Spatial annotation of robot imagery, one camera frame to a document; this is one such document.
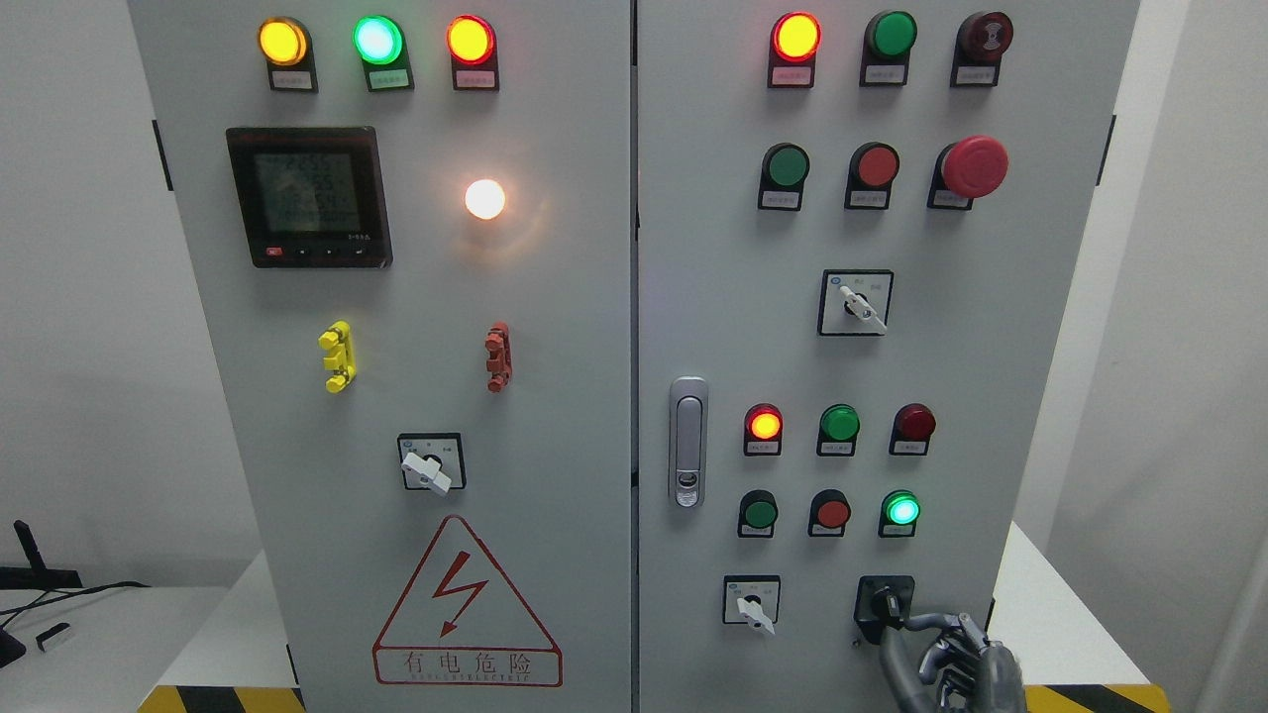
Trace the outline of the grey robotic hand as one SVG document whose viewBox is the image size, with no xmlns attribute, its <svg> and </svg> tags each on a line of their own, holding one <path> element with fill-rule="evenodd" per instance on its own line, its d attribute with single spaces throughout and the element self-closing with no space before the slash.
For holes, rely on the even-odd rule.
<svg viewBox="0 0 1268 713">
<path fill-rule="evenodd" d="M 940 629 L 910 666 L 902 631 Z M 987 636 L 969 614 L 931 613 L 885 622 L 880 661 L 900 712 L 1027 712 L 1014 653 Z"/>
</svg>

